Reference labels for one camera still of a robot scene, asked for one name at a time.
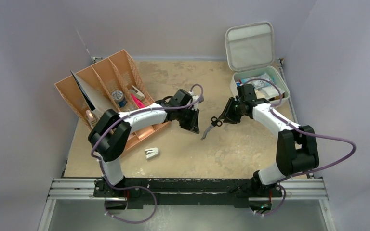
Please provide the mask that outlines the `black grey scissors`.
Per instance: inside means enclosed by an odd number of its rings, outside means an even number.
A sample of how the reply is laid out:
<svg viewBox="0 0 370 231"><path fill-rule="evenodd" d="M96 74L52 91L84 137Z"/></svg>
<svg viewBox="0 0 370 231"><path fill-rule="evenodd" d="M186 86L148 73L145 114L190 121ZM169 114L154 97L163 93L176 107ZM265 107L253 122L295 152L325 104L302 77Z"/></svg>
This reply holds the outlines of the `black grey scissors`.
<svg viewBox="0 0 370 231"><path fill-rule="evenodd" d="M201 137L201 140L204 140L204 139L207 137L208 133L209 133L209 132L214 128L214 127L220 127L220 126L222 126L222 124L223 124L223 122L222 122L221 120L219 120L217 117L213 116L213 117L211 118L211 123L210 123L210 125L205 129L205 131L204 131L204 133L203 133L203 135L202 135L202 137Z"/></svg>

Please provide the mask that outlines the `alcohol pad sachet pair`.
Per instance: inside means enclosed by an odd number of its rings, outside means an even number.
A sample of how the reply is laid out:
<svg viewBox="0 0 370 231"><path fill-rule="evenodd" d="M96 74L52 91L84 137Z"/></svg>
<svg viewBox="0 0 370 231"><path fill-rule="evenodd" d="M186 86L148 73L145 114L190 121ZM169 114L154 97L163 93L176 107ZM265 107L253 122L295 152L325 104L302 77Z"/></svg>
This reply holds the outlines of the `alcohol pad sachet pair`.
<svg viewBox="0 0 370 231"><path fill-rule="evenodd" d="M263 74L253 78L251 82L255 89L260 90L262 88L270 86L273 83L272 78L268 74Z"/></svg>

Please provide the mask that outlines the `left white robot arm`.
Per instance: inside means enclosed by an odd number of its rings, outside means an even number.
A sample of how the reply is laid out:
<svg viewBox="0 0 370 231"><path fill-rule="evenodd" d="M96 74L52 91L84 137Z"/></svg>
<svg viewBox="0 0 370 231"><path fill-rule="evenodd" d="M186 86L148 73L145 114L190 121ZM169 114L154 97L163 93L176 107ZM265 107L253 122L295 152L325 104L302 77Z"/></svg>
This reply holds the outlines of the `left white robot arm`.
<svg viewBox="0 0 370 231"><path fill-rule="evenodd" d="M180 128L198 134L198 105L203 100L203 94L180 89L173 96L134 111L117 113L113 109L107 110L88 136L92 145L91 155L99 162L103 179L107 182L106 191L118 197L127 189L123 183L125 177L120 157L131 134L171 121L178 121Z"/></svg>

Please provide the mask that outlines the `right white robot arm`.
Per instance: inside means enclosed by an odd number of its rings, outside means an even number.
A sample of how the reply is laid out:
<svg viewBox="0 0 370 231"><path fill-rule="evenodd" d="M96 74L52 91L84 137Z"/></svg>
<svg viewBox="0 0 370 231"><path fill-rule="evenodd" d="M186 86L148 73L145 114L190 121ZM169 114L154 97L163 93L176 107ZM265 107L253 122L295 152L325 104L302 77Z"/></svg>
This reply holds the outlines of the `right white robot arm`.
<svg viewBox="0 0 370 231"><path fill-rule="evenodd" d="M251 189L262 196L279 180L315 169L319 156L314 129L300 126L274 110L265 98L257 98L253 85L237 87L238 96L229 98L219 119L224 123L237 124L243 116L261 123L277 137L276 160L267 168L254 172Z"/></svg>

